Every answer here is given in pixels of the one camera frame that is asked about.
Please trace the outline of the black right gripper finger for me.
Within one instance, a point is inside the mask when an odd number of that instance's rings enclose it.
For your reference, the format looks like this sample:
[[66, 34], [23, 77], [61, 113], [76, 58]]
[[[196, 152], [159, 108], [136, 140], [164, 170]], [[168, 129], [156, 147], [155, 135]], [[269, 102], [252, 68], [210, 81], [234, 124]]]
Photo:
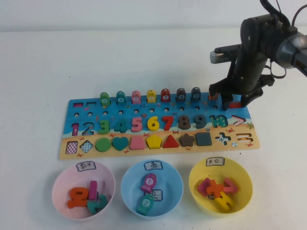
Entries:
[[263, 95], [263, 90], [258, 89], [257, 91], [251, 92], [246, 95], [241, 96], [241, 107], [246, 107], [249, 103], [251, 103], [253, 100], [261, 97]]
[[221, 94], [221, 99], [222, 99], [222, 109], [226, 111], [229, 108], [229, 105], [234, 98], [232, 94]]

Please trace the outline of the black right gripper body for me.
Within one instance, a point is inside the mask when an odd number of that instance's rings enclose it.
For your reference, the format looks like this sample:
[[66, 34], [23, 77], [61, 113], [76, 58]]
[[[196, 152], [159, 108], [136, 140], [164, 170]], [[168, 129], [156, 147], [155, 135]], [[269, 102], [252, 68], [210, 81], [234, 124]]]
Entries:
[[263, 74], [267, 67], [266, 57], [243, 58], [231, 63], [225, 79], [209, 86], [210, 94], [248, 95], [265, 86], [272, 86], [275, 79], [270, 74]]

